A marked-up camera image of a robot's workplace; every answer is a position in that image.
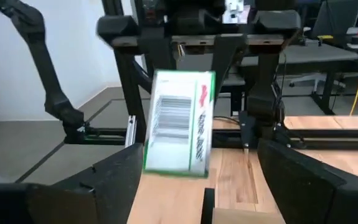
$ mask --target wooden surface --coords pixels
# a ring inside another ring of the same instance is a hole
[[[285,121],[293,129],[358,129],[358,116],[302,116]],[[215,120],[214,128],[238,128]],[[332,166],[358,175],[358,151],[302,151]],[[215,206],[279,215],[263,177],[256,152],[213,149],[208,179],[143,175],[128,223],[199,224],[204,189],[215,189]]]
[[[279,214],[215,208],[212,224],[285,224]]]

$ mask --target box with green text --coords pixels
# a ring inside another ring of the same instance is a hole
[[[144,152],[145,172],[208,176],[214,88],[214,72],[156,72]]]

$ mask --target white wall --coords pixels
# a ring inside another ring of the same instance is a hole
[[[104,14],[100,0],[25,2],[44,15],[50,56],[74,106],[108,85],[120,85],[113,52],[96,35],[96,21]],[[52,119],[44,112],[44,98],[26,43],[0,13],[0,121]]]

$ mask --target red logo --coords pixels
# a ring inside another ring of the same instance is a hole
[[[199,104],[201,105],[201,107],[204,107],[205,98],[208,94],[208,91],[206,85],[202,85],[201,88],[202,88],[202,92],[201,92],[201,98],[199,99]]]

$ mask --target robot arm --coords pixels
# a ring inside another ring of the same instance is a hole
[[[0,0],[0,12],[5,16],[9,18],[17,16],[27,24],[36,25],[39,20],[39,14],[31,9],[33,8],[20,0]]]
[[[0,0],[0,12],[11,18],[14,27],[28,45],[45,89],[45,111],[63,121],[65,132],[75,132],[85,124],[83,113],[73,108],[61,89],[45,43],[42,14],[20,0]]]

